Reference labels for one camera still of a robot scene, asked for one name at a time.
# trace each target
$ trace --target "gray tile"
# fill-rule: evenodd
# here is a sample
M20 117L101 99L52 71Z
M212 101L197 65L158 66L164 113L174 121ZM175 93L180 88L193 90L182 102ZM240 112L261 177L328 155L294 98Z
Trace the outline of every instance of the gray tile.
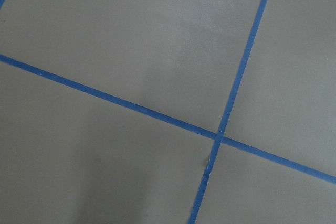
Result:
M1 223L185 223L212 141L0 63Z
M334 224L336 185L222 145L197 223Z
M7 0L1 53L216 131L260 0Z
M335 13L269 0L226 136L336 175Z

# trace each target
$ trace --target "gray floor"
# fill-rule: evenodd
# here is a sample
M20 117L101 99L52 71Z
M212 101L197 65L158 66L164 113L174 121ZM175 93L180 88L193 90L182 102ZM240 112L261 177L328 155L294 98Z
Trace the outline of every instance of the gray floor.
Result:
M216 132L260 0L6 0L0 54ZM336 175L336 5L269 0L225 135ZM0 64L1 223L186 223L213 141ZM197 223L336 222L222 145Z

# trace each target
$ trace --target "gray surface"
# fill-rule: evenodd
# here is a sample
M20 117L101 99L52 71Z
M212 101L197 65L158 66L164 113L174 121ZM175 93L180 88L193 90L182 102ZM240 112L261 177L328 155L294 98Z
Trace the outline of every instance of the gray surface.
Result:
M0 223L185 223L212 141L0 64Z
M216 131L260 0L7 0L1 53Z
M226 136L336 175L335 0L269 0Z
M222 145L197 224L334 224L335 185Z

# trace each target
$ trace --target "concrete floor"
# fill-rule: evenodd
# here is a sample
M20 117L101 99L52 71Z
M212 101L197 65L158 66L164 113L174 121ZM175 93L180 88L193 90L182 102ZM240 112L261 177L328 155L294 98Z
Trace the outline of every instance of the concrete floor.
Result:
M0 54L216 132L260 0L6 0ZM336 176L336 5L268 0L225 136ZM183 223L213 141L0 63L1 223ZM222 145L197 223L336 222Z

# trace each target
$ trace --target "floor tile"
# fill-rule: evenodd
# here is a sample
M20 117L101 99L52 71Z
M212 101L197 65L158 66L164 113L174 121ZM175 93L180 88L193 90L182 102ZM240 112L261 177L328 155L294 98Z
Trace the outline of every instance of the floor tile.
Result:
M226 136L336 175L335 13L268 1Z
M334 224L336 186L222 145L197 223Z
M216 131L260 0L7 0L1 53Z
M0 63L1 223L186 223L212 141Z

